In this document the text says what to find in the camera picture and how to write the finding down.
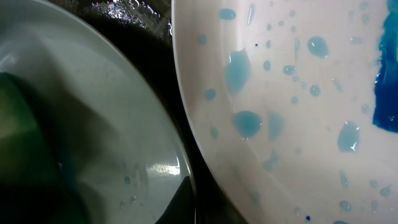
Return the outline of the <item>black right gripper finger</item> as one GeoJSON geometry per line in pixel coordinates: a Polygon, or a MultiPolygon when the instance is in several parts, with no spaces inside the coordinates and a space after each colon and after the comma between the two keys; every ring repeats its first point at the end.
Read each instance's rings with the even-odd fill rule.
{"type": "Polygon", "coordinates": [[[155,224],[195,224],[195,199],[189,176],[186,176],[165,212],[155,224]]]}

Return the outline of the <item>green sponge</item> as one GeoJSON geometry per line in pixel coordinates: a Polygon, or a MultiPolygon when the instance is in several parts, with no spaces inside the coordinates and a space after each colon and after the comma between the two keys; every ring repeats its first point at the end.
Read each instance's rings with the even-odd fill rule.
{"type": "Polygon", "coordinates": [[[1,74],[1,183],[57,185],[55,159],[22,92],[8,73],[1,74]]]}

